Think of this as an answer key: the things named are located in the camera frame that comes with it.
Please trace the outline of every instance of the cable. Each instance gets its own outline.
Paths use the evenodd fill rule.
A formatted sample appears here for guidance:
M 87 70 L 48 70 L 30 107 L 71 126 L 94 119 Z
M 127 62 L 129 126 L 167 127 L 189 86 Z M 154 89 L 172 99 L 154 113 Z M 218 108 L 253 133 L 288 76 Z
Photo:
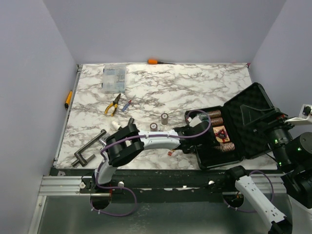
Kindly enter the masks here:
M 267 153 L 265 153 L 267 156 L 269 156 L 271 159 L 273 159 L 275 162 L 277 162 L 276 161 L 276 159 L 274 158 L 274 157 L 272 157 L 271 155 L 269 155 L 269 154 L 267 154 Z
M 192 113 L 192 112 L 204 113 L 207 116 L 208 120 L 209 120 L 208 127 L 204 131 L 202 131 L 201 133 L 198 133 L 198 134 L 193 135 L 193 136 L 174 136 L 174 135 L 166 135 L 166 134 L 155 134 L 155 135 L 148 135 L 148 136 L 147 135 L 131 136 L 131 137 L 127 137 L 125 139 L 118 140 L 118 141 L 116 141 L 116 142 L 114 142 L 114 143 L 112 143 L 110 145 L 107 145 L 104 149 L 101 150 L 101 155 L 103 157 L 105 157 L 104 152 L 106 150 L 108 150 L 109 148 L 111 148 L 112 146 L 120 144 L 120 143 L 123 143 L 123 142 L 125 142 L 127 140 L 133 140 L 133 139 L 137 139 L 137 138 L 144 138 L 144 137 L 173 137 L 173 138 L 180 138 L 180 139 L 190 139 L 190 138 L 194 138 L 194 137 L 199 137 L 199 136 L 205 134 L 210 129 L 210 127 L 211 127 L 211 119 L 210 119 L 210 116 L 206 112 L 204 112 L 202 110 L 189 111 L 187 116 L 186 116 L 186 118 L 188 118 L 190 116 L 190 113 Z
M 211 126 L 211 119 L 210 119 L 210 116 L 209 116 L 206 112 L 204 112 L 204 111 L 202 111 L 202 110 L 193 110 L 193 111 L 189 111 L 189 112 L 188 112 L 186 118 L 188 118 L 189 115 L 190 115 L 190 113 L 192 113 L 192 112 L 202 112 L 202 113 L 204 113 L 204 114 L 207 116 L 207 118 L 208 118 L 208 120 L 209 120 L 209 125 L 208 125 L 208 127 L 207 127 L 204 131 L 202 131 L 201 133 L 196 134 L 196 135 L 193 135 L 193 136 L 174 136 L 174 135 L 156 134 L 156 135 L 151 135 L 151 136 L 148 136 L 148 137 L 174 137 L 174 138 L 188 139 L 188 138 L 193 138 L 193 137 L 199 137 L 199 136 L 205 134 L 205 133 L 210 129 L 210 126 Z M 129 192 L 132 194 L 132 196 L 133 196 L 133 198 L 134 198 L 134 200 L 135 200 L 135 205 L 134 205 L 134 207 L 132 208 L 132 210 L 130 210 L 129 212 L 124 213 L 124 214 L 114 214 L 114 213 L 110 213 L 110 212 L 106 212 L 106 211 L 101 211 L 101 210 L 95 209 L 95 208 L 93 207 L 92 201 L 90 200 L 90 205 L 91 205 L 91 207 L 92 207 L 91 211 L 97 211 L 98 213 L 102 213 L 102 214 L 106 214 L 106 215 L 110 215 L 110 216 L 124 217 L 124 216 L 127 216 L 127 215 L 132 214 L 133 212 L 135 212 L 135 211 L 137 210 L 137 197 L 136 197 L 135 193 L 134 193 L 131 189 L 126 188 L 126 187 L 104 187 L 104 186 L 99 185 L 99 183 L 98 183 L 98 174 L 99 174 L 99 173 L 98 173 L 98 172 L 100 171 L 100 169 L 101 169 L 102 165 L 104 164 L 104 162 L 107 160 L 107 158 L 106 158 L 106 156 L 105 156 L 105 154 L 104 154 L 104 152 L 105 152 L 107 149 L 111 148 L 111 147 L 114 146 L 114 145 L 123 143 L 123 142 L 125 142 L 125 141 L 127 141 L 127 140 L 132 140 L 132 139 L 136 139 L 136 138 L 143 138 L 143 137 L 146 137 L 146 135 L 131 136 L 131 137 L 128 137 L 128 138 L 125 138 L 125 139 L 116 141 L 116 142 L 114 142 L 114 143 L 112 143 L 112 144 L 110 144 L 110 145 L 107 145 L 104 149 L 101 150 L 101 155 L 103 156 L 104 161 L 101 162 L 100 165 L 98 166 L 98 168 L 97 168 L 97 174 L 96 174 L 96 185 L 97 185 L 99 188 L 102 188 L 102 189 L 124 189 L 124 190 L 129 191 Z
M 260 173 L 260 174 L 264 175 L 264 177 L 266 179 L 268 179 L 268 181 L 271 185 L 271 190 L 272 190 L 272 197 L 271 197 L 270 202 L 273 202 L 275 194 L 274 194 L 274 188 L 273 188 L 272 181 L 270 180 L 270 178 L 265 173 L 263 173 L 262 171 L 259 171 L 259 170 L 254 170 L 254 171 L 250 172 L 249 176 L 251 176 L 254 173 Z M 228 206 L 228 208 L 231 208 L 232 210 L 236 210 L 236 211 L 240 211 L 240 212 L 244 212 L 244 213 L 256 213 L 256 211 L 246 211 L 246 210 L 242 210 L 242 209 L 237 208 L 237 207 L 230 206 L 225 199 L 223 199 L 223 202 Z

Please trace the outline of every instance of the gray floor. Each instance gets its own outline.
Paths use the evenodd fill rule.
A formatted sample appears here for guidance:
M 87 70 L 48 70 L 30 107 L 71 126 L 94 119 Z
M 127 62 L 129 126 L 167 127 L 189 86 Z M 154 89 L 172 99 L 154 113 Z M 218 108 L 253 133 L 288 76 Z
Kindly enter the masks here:
M 275 206 L 291 218 L 287 195 L 276 196 Z M 248 202 L 243 205 L 250 208 Z M 111 204 L 109 211 L 124 212 L 131 204 Z M 224 203 L 140 203 L 128 217 L 91 212 L 87 197 L 49 197 L 40 234 L 266 234 L 258 214 L 227 209 Z

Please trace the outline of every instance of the table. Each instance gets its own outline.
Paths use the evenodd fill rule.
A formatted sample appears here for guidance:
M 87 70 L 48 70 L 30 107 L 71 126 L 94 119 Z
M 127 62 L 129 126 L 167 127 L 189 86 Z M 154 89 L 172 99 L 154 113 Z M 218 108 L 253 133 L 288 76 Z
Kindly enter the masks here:
M 57 169 L 71 169 L 76 160 L 74 152 L 94 138 L 101 129 L 112 134 L 116 121 L 122 126 L 133 117 L 140 130 L 149 130 L 152 122 L 159 131 L 185 126 L 187 110 L 223 105 L 252 82 L 246 64 L 128 64 L 126 92 L 121 95 L 116 114 L 106 116 L 104 111 L 117 94 L 104 94 L 101 81 L 104 64 L 85 64 L 82 68 L 73 105 L 60 149 Z M 122 107 L 136 95 L 127 111 Z M 169 123 L 160 124 L 160 115 L 169 114 Z M 96 168 L 102 160 L 100 143 L 83 152 L 88 158 L 96 155 L 85 169 Z M 240 163 L 246 169 L 276 170 L 275 162 L 267 156 Z M 218 169 L 227 169 L 233 165 Z M 168 150 L 146 150 L 120 169 L 198 169 L 196 156 Z

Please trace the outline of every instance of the case lid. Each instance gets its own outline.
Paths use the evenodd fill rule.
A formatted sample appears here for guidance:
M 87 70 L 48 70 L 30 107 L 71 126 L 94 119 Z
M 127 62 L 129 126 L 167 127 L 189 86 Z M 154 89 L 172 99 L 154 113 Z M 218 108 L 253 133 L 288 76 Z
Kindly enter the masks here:
M 251 128 L 244 127 L 240 109 L 243 104 L 256 109 L 269 109 L 274 106 L 259 83 L 253 83 L 223 105 L 222 110 L 232 121 L 233 131 L 237 135 L 236 140 L 240 139 L 238 150 L 249 159 L 270 149 L 265 137 L 255 133 Z

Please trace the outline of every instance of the screwdriver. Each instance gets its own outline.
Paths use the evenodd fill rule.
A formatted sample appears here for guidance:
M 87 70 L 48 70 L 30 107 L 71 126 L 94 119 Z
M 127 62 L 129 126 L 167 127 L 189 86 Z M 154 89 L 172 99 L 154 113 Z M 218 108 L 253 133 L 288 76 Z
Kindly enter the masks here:
M 123 109 L 121 110 L 122 112 L 124 112 L 125 110 L 127 110 L 128 106 L 130 105 L 130 103 L 132 102 L 132 100 L 135 98 L 135 95 L 133 96 L 133 98 L 128 101 L 128 103 L 123 107 Z
M 169 63 L 169 62 L 161 62 L 161 61 L 157 61 L 155 59 L 149 59 L 147 60 L 148 64 L 175 64 L 175 63 Z

